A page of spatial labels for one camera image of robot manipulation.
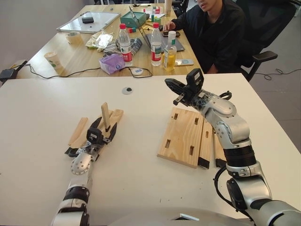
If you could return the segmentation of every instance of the water bottle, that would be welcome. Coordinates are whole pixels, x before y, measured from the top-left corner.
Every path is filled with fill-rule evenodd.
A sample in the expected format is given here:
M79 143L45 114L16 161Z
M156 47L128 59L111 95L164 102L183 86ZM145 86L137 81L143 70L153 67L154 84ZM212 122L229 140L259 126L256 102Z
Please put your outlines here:
M120 24L119 44L126 67L133 65L130 37L126 31L126 25Z
M159 23L154 23L154 30L151 34L150 45L151 45L151 64L153 66L159 66L161 64L161 49L162 40L161 33L159 31Z

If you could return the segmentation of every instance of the chair armrest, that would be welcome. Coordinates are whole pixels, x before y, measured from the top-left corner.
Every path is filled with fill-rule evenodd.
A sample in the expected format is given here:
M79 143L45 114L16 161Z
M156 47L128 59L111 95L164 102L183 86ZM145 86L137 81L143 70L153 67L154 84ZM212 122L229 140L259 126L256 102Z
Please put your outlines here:
M260 54L253 55L252 58L256 63L262 63L269 60L276 59L278 55L272 51L266 51Z

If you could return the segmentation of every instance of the paper cup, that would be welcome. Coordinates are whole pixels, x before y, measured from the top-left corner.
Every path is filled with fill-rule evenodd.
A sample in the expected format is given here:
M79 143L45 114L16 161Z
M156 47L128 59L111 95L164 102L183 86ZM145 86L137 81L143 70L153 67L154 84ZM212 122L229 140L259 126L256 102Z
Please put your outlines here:
M79 44L82 43L83 40L79 32L70 32L66 35L66 39L69 44Z
M59 69L62 67L60 59L58 58L56 52L49 52L44 55L45 59L50 63L53 68Z
M171 4L172 3L173 3L172 0L165 0L164 1L165 16L170 16L170 14L171 14Z

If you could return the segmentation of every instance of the yellow liquid bottle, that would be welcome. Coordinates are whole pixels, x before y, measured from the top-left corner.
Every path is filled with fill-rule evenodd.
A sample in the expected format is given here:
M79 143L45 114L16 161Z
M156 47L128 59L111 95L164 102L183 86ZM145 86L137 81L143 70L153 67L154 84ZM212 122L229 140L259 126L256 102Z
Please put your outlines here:
M168 44L164 48L162 59L163 67L166 71L174 70L177 47L175 46L175 31L168 33Z

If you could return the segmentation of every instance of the black jacket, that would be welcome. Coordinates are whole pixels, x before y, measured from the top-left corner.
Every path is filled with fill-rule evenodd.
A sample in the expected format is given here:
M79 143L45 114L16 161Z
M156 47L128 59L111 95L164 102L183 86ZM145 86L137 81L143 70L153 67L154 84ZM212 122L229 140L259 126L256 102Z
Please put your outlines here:
M222 13L214 24L208 24L207 16L196 5L172 21L175 30L184 30L205 73L212 64L219 73L230 72L244 35L244 12L231 0L223 0Z

